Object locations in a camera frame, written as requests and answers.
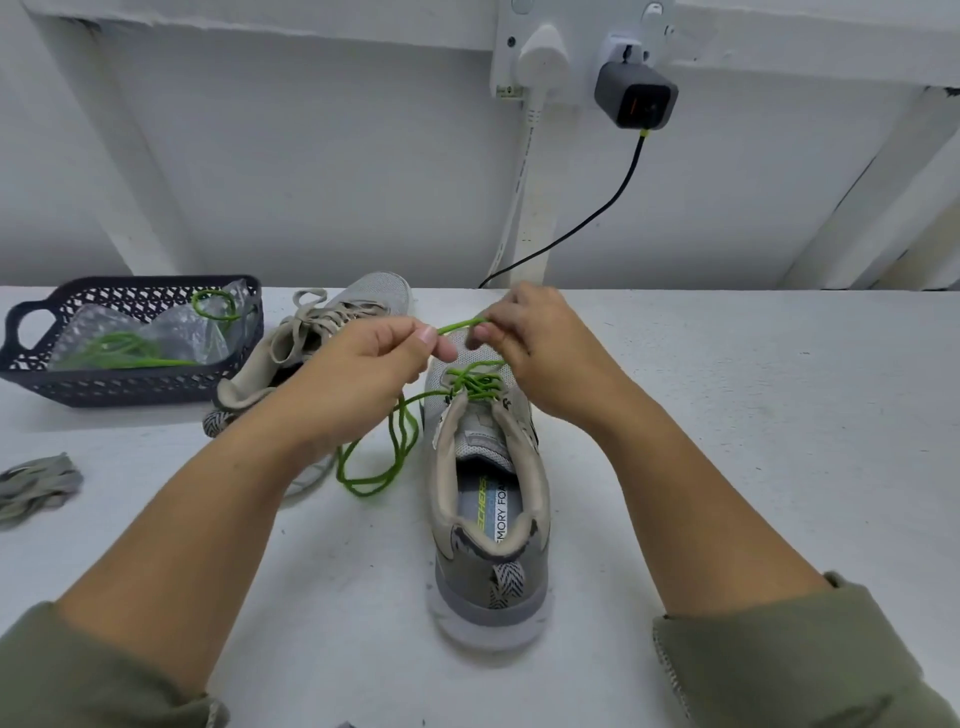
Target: wall outlet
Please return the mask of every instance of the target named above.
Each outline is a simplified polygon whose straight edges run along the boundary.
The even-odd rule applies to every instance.
[[[491,94],[520,98],[516,58],[530,36],[544,23],[560,33],[570,59],[569,80],[553,91],[550,103],[596,107],[593,90],[600,68],[622,61],[633,45],[629,63],[656,66],[666,55],[675,0],[499,0],[491,67]]]

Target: shoe upper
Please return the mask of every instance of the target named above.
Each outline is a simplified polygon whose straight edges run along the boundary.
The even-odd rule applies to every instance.
[[[450,339],[460,355],[453,364],[433,363],[427,391],[448,389],[453,379],[450,369],[463,370],[471,363],[498,358],[489,347],[467,351],[463,331]],[[545,587],[550,496],[530,402],[506,365],[478,369],[500,374],[502,387],[496,399],[471,400],[462,390],[424,401],[427,491],[438,568],[446,586],[473,604],[502,609]],[[495,538],[477,519],[458,514],[458,472],[471,461],[514,475],[519,486],[522,512],[513,516],[506,533],[496,533]]]
[[[305,301],[308,295],[315,298]],[[257,343],[233,378],[217,384],[218,409],[242,412],[254,406],[350,321],[405,315],[410,307],[410,286],[396,273],[369,273],[329,302],[322,288],[297,291],[293,301],[296,313]],[[218,420],[228,424],[227,418]]]

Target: sleeve cuff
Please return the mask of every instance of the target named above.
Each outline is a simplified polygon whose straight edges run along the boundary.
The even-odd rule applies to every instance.
[[[0,637],[0,724],[20,728],[222,728],[229,713],[185,700],[156,669],[75,630],[45,602]]]
[[[813,724],[922,679],[870,592],[836,573],[827,579],[829,592],[654,621],[660,662],[698,726]]]

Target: grey shoelace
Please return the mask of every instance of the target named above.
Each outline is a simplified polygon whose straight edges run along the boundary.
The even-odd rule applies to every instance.
[[[83,482],[65,452],[0,473],[0,530],[23,523],[40,509],[60,508]]]
[[[303,297],[306,295],[317,298],[304,303]],[[290,327],[293,348],[282,358],[271,351],[270,356],[275,363],[285,364],[299,359],[311,331],[320,336],[321,342],[325,342],[353,319],[379,316],[386,310],[382,303],[376,301],[340,301],[332,307],[319,307],[325,301],[324,288],[304,288],[294,294],[297,313],[280,322],[282,327]]]

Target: shoe tongue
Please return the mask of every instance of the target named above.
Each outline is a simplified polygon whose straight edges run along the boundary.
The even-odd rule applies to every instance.
[[[493,418],[491,405],[487,402],[470,402],[457,424],[453,435],[456,459],[481,458],[514,473],[514,463],[507,449],[507,438]]]

